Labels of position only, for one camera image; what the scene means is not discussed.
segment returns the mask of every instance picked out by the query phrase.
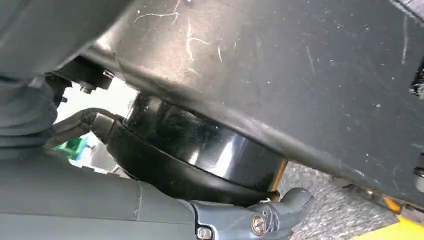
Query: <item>screw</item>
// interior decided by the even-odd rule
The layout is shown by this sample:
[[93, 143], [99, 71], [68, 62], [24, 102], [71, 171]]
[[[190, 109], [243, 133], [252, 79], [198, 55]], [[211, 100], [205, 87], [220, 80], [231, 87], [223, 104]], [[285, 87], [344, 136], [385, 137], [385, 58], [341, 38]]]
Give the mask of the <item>screw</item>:
[[255, 235], [262, 236], [265, 234], [265, 229], [267, 228], [264, 216], [260, 214], [255, 214], [251, 220], [251, 228]]
[[197, 238], [198, 239], [212, 239], [212, 231], [204, 226], [201, 226], [197, 229]]

